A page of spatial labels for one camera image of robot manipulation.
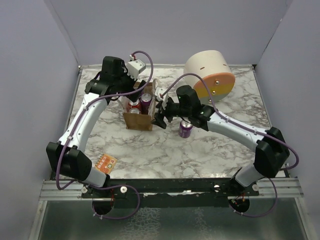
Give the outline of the purple Fanta can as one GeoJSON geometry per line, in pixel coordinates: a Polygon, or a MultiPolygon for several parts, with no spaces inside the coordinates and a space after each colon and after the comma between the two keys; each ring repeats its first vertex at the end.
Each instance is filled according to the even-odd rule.
{"type": "Polygon", "coordinates": [[[189,138],[193,129],[193,125],[187,121],[181,120],[179,124],[178,134],[182,138],[189,138]]]}
{"type": "Polygon", "coordinates": [[[129,100],[128,104],[127,104],[127,108],[128,108],[128,110],[136,108],[136,109],[139,109],[141,111],[142,110],[142,106],[141,106],[140,100],[139,99],[137,99],[136,101],[129,100]]]}

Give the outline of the red coke can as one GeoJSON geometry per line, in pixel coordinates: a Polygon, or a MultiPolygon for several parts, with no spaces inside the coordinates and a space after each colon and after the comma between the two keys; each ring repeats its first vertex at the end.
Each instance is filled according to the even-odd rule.
{"type": "Polygon", "coordinates": [[[133,107],[129,110],[129,114],[141,114],[141,110],[139,108],[133,107]]]}
{"type": "Polygon", "coordinates": [[[149,107],[152,102],[152,95],[150,93],[143,93],[140,97],[142,113],[147,115],[149,113],[149,107]]]}

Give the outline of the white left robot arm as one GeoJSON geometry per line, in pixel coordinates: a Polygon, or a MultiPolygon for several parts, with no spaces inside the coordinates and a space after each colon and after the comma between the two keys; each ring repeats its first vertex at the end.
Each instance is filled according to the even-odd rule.
{"type": "Polygon", "coordinates": [[[56,179],[60,175],[93,186],[97,196],[106,197],[111,190],[107,174],[95,169],[85,155],[89,136],[112,98],[126,96],[137,100],[139,92],[134,85],[146,68],[143,61],[130,57],[129,62],[121,58],[105,56],[101,71],[85,86],[81,106],[65,133],[57,142],[49,142],[46,153],[56,179]]]}

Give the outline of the red Coke can front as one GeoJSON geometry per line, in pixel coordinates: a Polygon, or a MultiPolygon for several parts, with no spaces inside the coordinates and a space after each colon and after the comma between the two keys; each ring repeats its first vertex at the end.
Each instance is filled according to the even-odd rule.
{"type": "Polygon", "coordinates": [[[129,114],[141,114],[141,110],[139,108],[133,107],[129,110],[129,114]]]}

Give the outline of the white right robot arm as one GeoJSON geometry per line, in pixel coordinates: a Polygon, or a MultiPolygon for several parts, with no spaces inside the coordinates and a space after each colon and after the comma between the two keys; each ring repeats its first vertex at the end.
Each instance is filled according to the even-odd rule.
{"type": "Polygon", "coordinates": [[[161,87],[155,90],[158,111],[152,124],[165,129],[165,119],[171,122],[175,117],[181,118],[193,127],[226,136],[255,153],[254,162],[233,175],[229,189],[234,195],[242,195],[249,185],[262,178],[274,178],[289,157],[289,150],[283,145],[284,138],[279,129],[271,127],[266,130],[229,118],[212,106],[202,104],[196,91],[189,85],[176,90],[178,102],[174,102],[165,92],[161,87]]]}

